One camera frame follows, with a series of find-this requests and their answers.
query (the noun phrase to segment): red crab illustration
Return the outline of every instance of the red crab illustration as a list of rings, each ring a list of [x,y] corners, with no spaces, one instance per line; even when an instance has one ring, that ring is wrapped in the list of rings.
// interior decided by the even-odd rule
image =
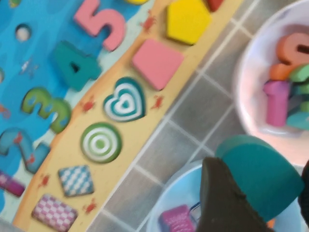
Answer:
[[[86,214],[91,213],[92,210],[94,210],[97,207],[97,204],[95,203],[95,199],[92,198],[90,205],[84,205],[83,210]]]
[[[16,138],[14,138],[14,143],[18,144],[23,140],[23,135],[21,134],[21,132],[19,132],[16,136]]]
[[[151,15],[151,10],[148,11],[148,18],[146,19],[146,21],[144,23],[140,23],[140,25],[144,28],[145,32],[149,33],[150,32],[150,28],[152,27],[153,24],[156,23],[156,18],[155,16]]]
[[[0,104],[0,114],[2,114],[3,118],[8,119],[11,116],[11,112]]]
[[[85,104],[84,103],[80,103],[80,105],[82,106],[83,108],[83,112],[84,113],[87,113],[89,110],[91,110],[94,106],[95,106],[95,102],[94,102],[94,96],[92,95],[89,99],[88,102],[86,102]]]
[[[30,155],[30,158],[26,161],[26,164],[31,164],[34,163],[35,161],[35,157],[33,155],[33,153]]]
[[[155,101],[155,104],[153,105],[153,107],[151,107],[151,109],[152,110],[153,109],[160,109],[161,106],[162,106],[162,101],[163,101],[164,97],[156,95],[154,98],[156,99],[156,101]]]
[[[41,181],[41,183],[38,185],[38,188],[40,188],[40,187],[46,187],[47,184],[48,184],[49,178],[50,178],[50,175],[49,175],[49,174],[47,174],[47,175],[45,175],[45,176],[44,176],[44,174],[42,174],[42,175],[41,175],[42,181]]]

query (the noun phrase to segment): plastic bowl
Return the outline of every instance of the plastic bowl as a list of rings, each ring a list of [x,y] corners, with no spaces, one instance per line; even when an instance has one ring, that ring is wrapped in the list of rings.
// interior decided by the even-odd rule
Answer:
[[[269,67],[279,63],[275,53],[278,40],[294,32],[309,32],[308,9],[309,0],[295,2],[260,28],[238,62],[233,86],[236,109],[246,132],[265,140],[299,166],[309,159],[309,132],[265,123],[267,97],[263,85],[269,79]]]
[[[201,172],[202,161],[197,161],[184,166],[172,176],[151,212],[147,232],[161,232],[158,220],[164,211],[182,204],[191,207],[199,202]],[[297,200],[276,217],[274,229],[276,232],[305,231]]]

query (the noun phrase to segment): blue checkered square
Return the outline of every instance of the blue checkered square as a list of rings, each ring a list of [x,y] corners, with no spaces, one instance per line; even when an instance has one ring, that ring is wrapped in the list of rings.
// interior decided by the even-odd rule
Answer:
[[[63,168],[58,174],[66,196],[73,197],[94,192],[88,165]]]

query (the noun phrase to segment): pink number 5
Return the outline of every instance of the pink number 5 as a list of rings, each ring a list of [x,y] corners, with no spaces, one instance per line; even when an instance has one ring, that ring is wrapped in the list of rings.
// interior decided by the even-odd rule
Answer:
[[[111,34],[102,45],[106,50],[113,51],[125,37],[126,21],[113,9],[105,9],[94,15],[99,5],[100,0],[85,0],[76,12],[74,20],[92,36],[97,36],[104,26],[109,26]]]

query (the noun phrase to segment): yellow pentagon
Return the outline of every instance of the yellow pentagon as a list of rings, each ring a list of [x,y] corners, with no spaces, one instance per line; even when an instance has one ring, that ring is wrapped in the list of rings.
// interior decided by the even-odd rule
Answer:
[[[146,3],[148,0],[126,0],[126,1],[135,5],[142,5]]]
[[[202,0],[177,0],[168,6],[169,38],[194,45],[211,22],[211,15]]]

